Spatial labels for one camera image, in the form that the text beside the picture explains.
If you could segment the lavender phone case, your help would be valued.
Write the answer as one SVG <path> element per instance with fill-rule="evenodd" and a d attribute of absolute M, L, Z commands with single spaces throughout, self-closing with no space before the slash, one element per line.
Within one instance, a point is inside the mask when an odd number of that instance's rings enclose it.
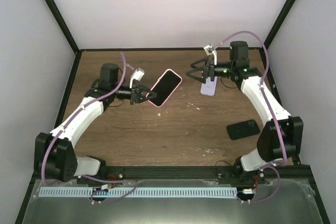
<path fill-rule="evenodd" d="M 200 93 L 202 95 L 212 97 L 215 95 L 216 85 L 217 85 L 217 77 L 214 78 L 214 81 L 212 81 L 211 78 L 208 77 L 206 79 L 206 82 L 201 84 Z"/>

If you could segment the black screen pink phone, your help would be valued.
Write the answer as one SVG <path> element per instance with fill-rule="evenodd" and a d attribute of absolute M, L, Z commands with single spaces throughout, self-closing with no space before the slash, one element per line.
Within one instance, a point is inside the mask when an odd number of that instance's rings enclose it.
<path fill-rule="evenodd" d="M 149 99 L 149 102 L 155 107 L 161 107 L 181 83 L 181 76 L 172 69 L 166 69 L 151 88 L 156 97 Z"/>

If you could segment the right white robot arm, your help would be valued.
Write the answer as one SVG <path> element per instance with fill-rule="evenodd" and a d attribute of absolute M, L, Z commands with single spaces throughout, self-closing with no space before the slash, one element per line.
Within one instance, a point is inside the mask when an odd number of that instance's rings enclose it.
<path fill-rule="evenodd" d="M 235 181 L 244 184 L 258 170 L 285 166 L 289 158 L 300 153 L 303 120 L 282 107 L 265 84 L 264 75 L 250 66 L 247 42 L 232 41 L 227 62 L 218 62 L 213 46 L 208 45 L 204 50 L 213 59 L 205 57 L 192 63 L 186 76 L 201 83 L 214 81 L 215 77 L 231 79 L 250 100 L 264 126 L 257 147 L 236 159 L 233 168 Z"/>

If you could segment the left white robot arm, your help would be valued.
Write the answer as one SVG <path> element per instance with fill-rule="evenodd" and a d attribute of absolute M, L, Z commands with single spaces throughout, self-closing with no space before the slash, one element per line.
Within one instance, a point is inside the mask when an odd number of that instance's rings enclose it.
<path fill-rule="evenodd" d="M 96 157 L 78 157 L 75 146 L 90 124 L 115 100 L 129 100 L 130 104 L 142 103 L 156 97 L 156 93 L 144 86 L 140 79 L 144 72 L 134 71 L 130 84 L 124 84 L 120 67 L 105 63 L 100 77 L 85 93 L 79 106 L 50 133 L 39 133 L 35 140 L 34 170 L 42 181 L 48 178 L 68 182 L 73 177 L 88 175 L 95 184 L 102 184 L 107 170 L 101 167 L 102 160 Z"/>

